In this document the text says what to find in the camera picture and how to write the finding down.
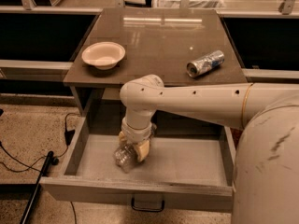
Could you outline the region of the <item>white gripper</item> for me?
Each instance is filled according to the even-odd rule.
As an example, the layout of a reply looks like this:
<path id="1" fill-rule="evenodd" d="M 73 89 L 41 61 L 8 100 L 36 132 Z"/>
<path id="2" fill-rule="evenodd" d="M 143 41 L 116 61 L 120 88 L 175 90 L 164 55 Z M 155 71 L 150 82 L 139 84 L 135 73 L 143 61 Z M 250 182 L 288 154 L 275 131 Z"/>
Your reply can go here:
<path id="1" fill-rule="evenodd" d="M 119 133 L 119 144 L 125 145 L 127 140 L 134 145 L 134 150 L 137 154 L 137 161 L 142 162 L 147 158 L 150 152 L 150 138 L 152 124 L 150 123 L 144 129 L 136 129 L 129 126 L 125 119 L 121 122 L 121 132 Z"/>

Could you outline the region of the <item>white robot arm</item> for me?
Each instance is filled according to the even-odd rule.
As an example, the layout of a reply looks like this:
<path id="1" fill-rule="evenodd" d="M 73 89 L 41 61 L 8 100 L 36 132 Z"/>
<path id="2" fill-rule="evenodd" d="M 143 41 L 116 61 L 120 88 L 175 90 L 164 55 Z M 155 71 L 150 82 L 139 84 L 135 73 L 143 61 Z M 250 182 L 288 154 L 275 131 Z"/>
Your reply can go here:
<path id="1" fill-rule="evenodd" d="M 240 129 L 231 224 L 299 224 L 299 87 L 240 83 L 171 87 L 155 75 L 125 83 L 121 129 L 150 136 L 157 110 Z"/>

